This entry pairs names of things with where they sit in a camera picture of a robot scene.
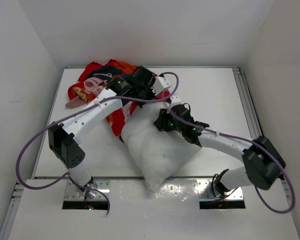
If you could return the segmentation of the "white pillow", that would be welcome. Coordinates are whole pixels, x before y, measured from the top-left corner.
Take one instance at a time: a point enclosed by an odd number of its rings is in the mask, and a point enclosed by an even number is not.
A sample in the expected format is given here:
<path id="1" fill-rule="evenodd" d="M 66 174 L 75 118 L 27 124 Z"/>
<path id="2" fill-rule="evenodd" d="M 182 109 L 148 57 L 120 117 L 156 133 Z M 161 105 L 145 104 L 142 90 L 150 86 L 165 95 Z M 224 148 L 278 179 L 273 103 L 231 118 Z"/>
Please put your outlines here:
<path id="1" fill-rule="evenodd" d="M 134 163 L 145 184 L 155 192 L 160 185 L 190 160 L 200 147 L 190 144 L 176 131 L 159 131 L 155 120 L 165 104 L 147 103 L 137 108 L 121 130 Z"/>

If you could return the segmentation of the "red pink patterned pillowcase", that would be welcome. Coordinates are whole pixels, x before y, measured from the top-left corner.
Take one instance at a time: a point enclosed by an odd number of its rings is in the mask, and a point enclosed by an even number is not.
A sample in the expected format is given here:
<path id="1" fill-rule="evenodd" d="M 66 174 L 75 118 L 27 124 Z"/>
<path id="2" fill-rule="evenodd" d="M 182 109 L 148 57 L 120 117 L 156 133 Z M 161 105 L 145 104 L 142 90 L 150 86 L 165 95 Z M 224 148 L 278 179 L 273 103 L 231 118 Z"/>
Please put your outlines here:
<path id="1" fill-rule="evenodd" d="M 92 100 L 94 100 L 100 92 L 107 86 L 114 77 L 132 74 L 138 66 L 131 65 L 127 62 L 117 61 L 111 59 L 105 65 L 97 62 L 89 63 L 83 73 L 80 75 L 77 82 L 68 88 L 68 102 L 66 108 L 73 109 L 80 106 L 86 107 Z M 169 90 L 157 94 L 152 100 L 159 100 L 169 95 Z M 137 107 L 142 107 L 143 102 L 136 102 L 136 98 L 125 96 L 109 97 L 101 102 L 108 100 L 121 99 L 128 100 L 128 103 L 120 109 L 108 115 L 104 120 L 109 124 L 113 134 L 118 137 L 121 135 L 125 123 L 129 120 Z"/>

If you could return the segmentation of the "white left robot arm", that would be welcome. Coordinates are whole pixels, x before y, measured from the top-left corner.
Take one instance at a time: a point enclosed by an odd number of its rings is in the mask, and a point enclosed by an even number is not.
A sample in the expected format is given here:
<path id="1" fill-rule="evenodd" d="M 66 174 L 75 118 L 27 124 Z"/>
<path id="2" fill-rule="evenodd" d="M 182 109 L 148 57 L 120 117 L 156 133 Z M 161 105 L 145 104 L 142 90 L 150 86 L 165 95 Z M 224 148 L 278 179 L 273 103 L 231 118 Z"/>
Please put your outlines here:
<path id="1" fill-rule="evenodd" d="M 92 181 L 92 176 L 83 164 L 86 154 L 80 144 L 84 138 L 107 116 L 129 102 L 117 98 L 105 102 L 102 100 L 111 97 L 152 100 L 155 98 L 152 90 L 155 81 L 155 74 L 143 66 L 139 66 L 131 75 L 117 76 L 84 108 L 86 112 L 58 123 L 48 130 L 49 148 L 65 165 L 73 182 L 85 187 Z"/>

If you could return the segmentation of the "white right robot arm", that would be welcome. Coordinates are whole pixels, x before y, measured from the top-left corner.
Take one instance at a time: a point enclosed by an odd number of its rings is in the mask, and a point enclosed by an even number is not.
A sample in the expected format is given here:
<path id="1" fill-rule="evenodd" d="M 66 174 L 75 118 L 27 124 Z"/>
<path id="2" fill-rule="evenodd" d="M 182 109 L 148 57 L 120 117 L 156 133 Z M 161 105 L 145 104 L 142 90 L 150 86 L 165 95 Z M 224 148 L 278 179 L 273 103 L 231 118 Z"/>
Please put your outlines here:
<path id="1" fill-rule="evenodd" d="M 250 185 L 269 190 L 286 167 L 285 161 L 267 137 L 259 136 L 248 141 L 226 137 L 224 133 L 217 133 L 210 128 L 209 124 L 195 121 L 183 104 L 160 109 L 154 125 L 159 131 L 180 133 L 189 144 L 220 151 L 243 163 L 243 167 L 225 169 L 215 176 L 211 192 L 216 197 Z"/>

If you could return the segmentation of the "white front cover board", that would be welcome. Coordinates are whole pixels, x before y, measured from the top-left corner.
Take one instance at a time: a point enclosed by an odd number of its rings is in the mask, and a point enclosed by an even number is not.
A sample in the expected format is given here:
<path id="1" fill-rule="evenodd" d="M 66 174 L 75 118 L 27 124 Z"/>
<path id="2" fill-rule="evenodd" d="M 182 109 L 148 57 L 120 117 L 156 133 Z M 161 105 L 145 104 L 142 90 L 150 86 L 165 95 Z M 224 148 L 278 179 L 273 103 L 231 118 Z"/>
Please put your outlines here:
<path id="1" fill-rule="evenodd" d="M 63 209 L 67 181 L 25 189 L 11 240 L 296 240 L 291 214 L 276 214 L 243 188 L 244 209 L 200 209 L 195 180 L 150 192 L 141 180 L 112 180 L 110 210 Z"/>

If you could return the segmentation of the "aluminium frame rail right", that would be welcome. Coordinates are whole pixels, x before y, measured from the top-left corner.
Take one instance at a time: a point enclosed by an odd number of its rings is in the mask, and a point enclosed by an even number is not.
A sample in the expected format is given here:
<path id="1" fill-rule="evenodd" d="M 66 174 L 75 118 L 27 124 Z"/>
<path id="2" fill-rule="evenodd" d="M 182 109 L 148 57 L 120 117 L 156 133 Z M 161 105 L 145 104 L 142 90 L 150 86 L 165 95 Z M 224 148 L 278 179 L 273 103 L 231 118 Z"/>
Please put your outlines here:
<path id="1" fill-rule="evenodd" d="M 232 68 L 233 76 L 238 89 L 249 133 L 253 139 L 263 135 L 263 131 L 256 113 L 256 109 L 248 88 L 244 74 L 239 67 Z"/>

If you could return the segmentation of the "aluminium frame rail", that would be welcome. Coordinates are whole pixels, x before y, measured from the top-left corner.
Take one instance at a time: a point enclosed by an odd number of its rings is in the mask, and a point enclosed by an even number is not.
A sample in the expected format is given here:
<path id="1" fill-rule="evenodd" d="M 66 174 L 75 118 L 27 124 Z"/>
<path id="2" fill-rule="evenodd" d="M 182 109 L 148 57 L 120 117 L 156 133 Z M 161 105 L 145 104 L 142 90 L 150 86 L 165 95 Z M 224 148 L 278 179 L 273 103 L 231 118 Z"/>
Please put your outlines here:
<path id="1" fill-rule="evenodd" d="M 17 181 L 14 186 L 12 196 L 10 199 L 10 204 L 8 206 L 8 210 L 6 212 L 4 222 L 0 230 L 0 240 L 9 239 L 14 224 L 14 220 L 16 218 L 16 214 L 21 202 L 23 191 L 24 191 L 24 186 L 19 181 Z"/>
<path id="2" fill-rule="evenodd" d="M 249 133 L 253 139 L 263 135 L 263 131 L 256 113 L 256 109 L 248 88 L 244 74 L 239 67 L 232 68 L 233 76 L 238 89 Z"/>

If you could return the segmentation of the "aluminium frame rail left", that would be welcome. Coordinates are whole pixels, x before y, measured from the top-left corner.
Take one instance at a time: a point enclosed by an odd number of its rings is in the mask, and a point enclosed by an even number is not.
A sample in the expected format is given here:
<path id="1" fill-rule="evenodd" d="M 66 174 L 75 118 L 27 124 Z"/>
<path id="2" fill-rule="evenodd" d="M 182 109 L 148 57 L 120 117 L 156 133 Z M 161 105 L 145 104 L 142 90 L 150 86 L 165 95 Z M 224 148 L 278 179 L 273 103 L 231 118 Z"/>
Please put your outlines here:
<path id="1" fill-rule="evenodd" d="M 24 186 L 19 181 L 17 181 L 14 186 L 12 196 L 10 199 L 10 204 L 8 206 L 8 210 L 6 212 L 4 222 L 0 230 L 0 240 L 9 239 L 14 224 L 14 220 L 16 218 L 16 214 L 21 202 L 23 191 L 24 191 Z"/>

